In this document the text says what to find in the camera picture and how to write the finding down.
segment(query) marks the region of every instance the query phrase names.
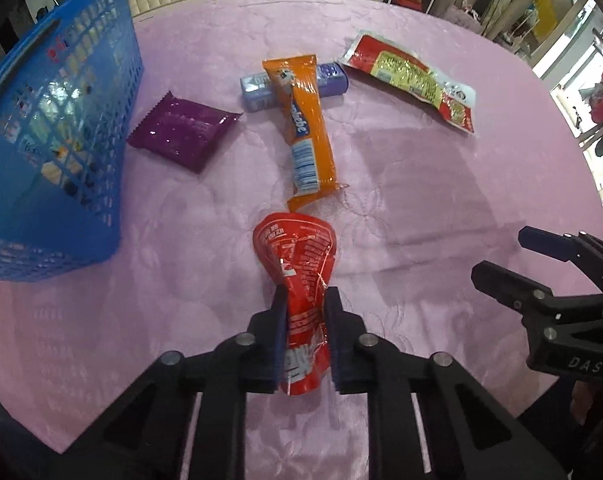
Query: silver rivet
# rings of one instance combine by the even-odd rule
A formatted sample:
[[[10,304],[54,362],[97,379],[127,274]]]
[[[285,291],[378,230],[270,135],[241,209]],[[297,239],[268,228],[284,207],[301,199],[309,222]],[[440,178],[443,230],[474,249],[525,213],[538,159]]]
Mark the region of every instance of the silver rivet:
[[[371,346],[375,346],[378,342],[379,342],[379,338],[374,334],[370,334],[370,333],[366,332],[365,334],[361,334],[359,336],[359,344],[361,346],[371,347]]]
[[[174,366],[181,361],[182,355],[177,350],[170,350],[161,354],[159,360],[166,366]]]
[[[440,366],[450,366],[453,364],[453,356],[448,352],[437,352],[433,355],[433,361]]]
[[[543,330],[543,335],[548,341],[555,341],[557,339],[557,331],[552,327],[546,327]]]
[[[251,346],[254,345],[256,339],[254,338],[254,335],[250,332],[242,332],[241,334],[236,335],[235,341],[238,345],[241,346]]]

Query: pink tablecloth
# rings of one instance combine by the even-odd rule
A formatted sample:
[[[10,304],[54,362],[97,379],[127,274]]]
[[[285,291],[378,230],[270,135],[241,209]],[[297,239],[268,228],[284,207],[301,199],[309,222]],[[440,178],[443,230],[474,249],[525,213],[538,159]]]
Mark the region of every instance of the pink tablecloth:
[[[517,314],[473,290],[488,258],[563,294],[576,269],[521,250],[531,224],[603,238],[603,209],[561,113],[533,72],[450,23],[366,0],[190,0],[144,14],[146,67],[133,123],[171,90],[241,110],[238,79],[262,59],[340,56],[360,29],[406,45],[477,91],[476,137],[434,109],[357,77],[323,101],[339,180],[309,209],[338,237],[332,285],[371,332],[421,356],[448,351],[513,413],[552,383],[527,370]],[[201,176],[128,149],[123,239],[104,265],[38,284],[0,283],[0,398],[63,449],[153,359],[211,350],[270,303],[251,247],[292,189],[279,110],[246,114]],[[328,378],[298,398],[248,403],[249,480],[366,478],[365,399]]]

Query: red and yellow snack package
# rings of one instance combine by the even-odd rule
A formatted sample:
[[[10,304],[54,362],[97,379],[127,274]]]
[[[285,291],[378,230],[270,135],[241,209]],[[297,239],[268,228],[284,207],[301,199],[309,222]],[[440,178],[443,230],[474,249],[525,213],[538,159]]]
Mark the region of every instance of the red and yellow snack package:
[[[252,233],[259,261],[288,289],[288,347],[281,388],[299,395],[319,387],[330,365],[324,293],[337,252],[332,227],[298,213],[268,215]]]
[[[340,187],[319,104],[317,58],[271,59],[263,65],[281,107],[290,116],[286,142],[292,149],[295,190],[288,208],[295,212]]]
[[[469,134],[475,133],[474,89],[428,66],[392,41],[371,32],[360,32],[341,62],[430,103],[446,122]]]

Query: blue logo on orange wrapper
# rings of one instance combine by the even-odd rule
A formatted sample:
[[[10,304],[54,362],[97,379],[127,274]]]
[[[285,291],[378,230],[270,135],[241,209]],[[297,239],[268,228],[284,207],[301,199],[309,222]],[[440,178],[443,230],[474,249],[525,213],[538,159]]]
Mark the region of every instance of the blue logo on orange wrapper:
[[[296,134],[295,137],[305,137],[310,134],[310,125],[308,121],[299,110],[295,100],[292,100],[290,104],[290,114],[292,116],[292,122],[295,123]]]

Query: basket handle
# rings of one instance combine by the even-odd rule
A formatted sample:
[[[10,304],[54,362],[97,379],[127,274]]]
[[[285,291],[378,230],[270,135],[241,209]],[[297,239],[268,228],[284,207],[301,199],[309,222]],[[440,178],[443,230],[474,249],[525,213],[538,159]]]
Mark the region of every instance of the basket handle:
[[[47,23],[41,23],[38,30],[34,31],[34,34],[28,38],[28,43],[22,44],[18,47],[16,55],[12,62],[6,67],[5,70],[0,70],[0,99],[4,92],[8,88],[8,85],[12,82],[14,77],[19,72],[19,69],[28,61],[32,53],[38,46],[40,46],[50,35],[57,30],[61,20],[56,18],[50,20]]]

